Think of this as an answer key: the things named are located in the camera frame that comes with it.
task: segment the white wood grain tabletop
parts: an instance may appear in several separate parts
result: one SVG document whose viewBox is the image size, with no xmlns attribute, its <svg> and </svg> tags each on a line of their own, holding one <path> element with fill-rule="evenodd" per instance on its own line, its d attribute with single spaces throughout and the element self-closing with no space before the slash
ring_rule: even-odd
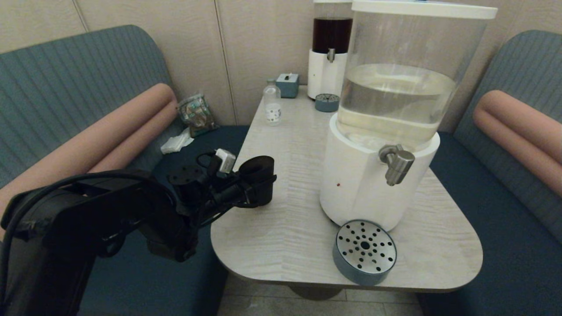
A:
<svg viewBox="0 0 562 316">
<path fill-rule="evenodd" d="M 231 209 L 212 224 L 220 261 L 236 275 L 256 282 L 292 286 L 447 292 L 470 282 L 482 266 L 482 247 L 464 214 L 431 170 L 413 204 L 389 233 L 398 258 L 374 287 L 354 284 L 332 259 L 338 226 L 324 214 L 319 187 L 328 121 L 301 86 L 296 99 L 282 99 L 282 122 L 270 127 L 261 103 L 238 156 L 275 159 L 277 181 L 270 204 Z"/>
</svg>

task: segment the water dispenser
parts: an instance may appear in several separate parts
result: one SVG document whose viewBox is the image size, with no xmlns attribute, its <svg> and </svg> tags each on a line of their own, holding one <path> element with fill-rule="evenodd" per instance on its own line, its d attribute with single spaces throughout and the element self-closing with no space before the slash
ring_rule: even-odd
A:
<svg viewBox="0 0 562 316">
<path fill-rule="evenodd" d="M 309 51 L 308 95 L 342 92 L 350 42 L 351 0 L 314 0 L 314 33 Z"/>
<path fill-rule="evenodd" d="M 439 147 L 437 128 L 496 8 L 354 0 L 320 203 L 337 224 L 390 230 Z"/>
</svg>

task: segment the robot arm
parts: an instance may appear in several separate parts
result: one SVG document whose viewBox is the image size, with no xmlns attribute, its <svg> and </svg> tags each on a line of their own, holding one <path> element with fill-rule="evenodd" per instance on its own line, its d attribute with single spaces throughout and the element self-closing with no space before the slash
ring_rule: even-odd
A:
<svg viewBox="0 0 562 316">
<path fill-rule="evenodd" d="M 182 262 L 201 227 L 234 206 L 271 201 L 271 157 L 231 172 L 228 151 L 203 155 L 211 157 L 206 172 L 185 166 L 168 176 L 177 199 L 140 170 L 80 175 L 15 196 L 0 223 L 1 315 L 75 315 L 96 257 L 117 254 L 130 232 L 141 231 L 151 253 Z"/>
</svg>

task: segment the gray striped backrest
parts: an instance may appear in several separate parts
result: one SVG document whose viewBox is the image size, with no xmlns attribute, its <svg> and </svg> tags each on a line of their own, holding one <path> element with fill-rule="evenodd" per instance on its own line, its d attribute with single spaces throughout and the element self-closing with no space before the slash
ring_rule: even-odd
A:
<svg viewBox="0 0 562 316">
<path fill-rule="evenodd" d="M 0 55 L 0 187 L 74 135 L 157 83 L 171 86 L 162 53 L 133 25 Z M 151 170 L 176 121 L 131 164 Z"/>
<path fill-rule="evenodd" d="M 562 198 L 472 121 L 476 104 L 491 90 L 504 91 L 562 122 L 562 35 L 533 30 L 505 43 L 490 63 L 454 134 L 562 243 Z"/>
</svg>

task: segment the white dispenser base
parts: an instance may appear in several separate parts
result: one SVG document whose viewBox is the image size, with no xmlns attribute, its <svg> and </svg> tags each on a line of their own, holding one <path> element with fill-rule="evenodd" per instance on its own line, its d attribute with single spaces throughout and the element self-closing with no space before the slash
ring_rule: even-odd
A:
<svg viewBox="0 0 562 316">
<path fill-rule="evenodd" d="M 384 177 L 388 166 L 380 161 L 378 151 L 351 142 L 339 132 L 336 121 L 334 114 L 326 143 L 320 204 L 340 226 L 365 219 L 390 231 L 402 218 L 429 168 L 439 147 L 439 135 L 435 133 L 427 148 L 412 153 L 415 161 L 406 177 L 391 187 Z"/>
<path fill-rule="evenodd" d="M 315 99 L 321 93 L 342 95 L 343 75 L 345 74 L 347 53 L 336 54 L 330 62 L 327 54 L 309 52 L 308 95 Z"/>
</svg>

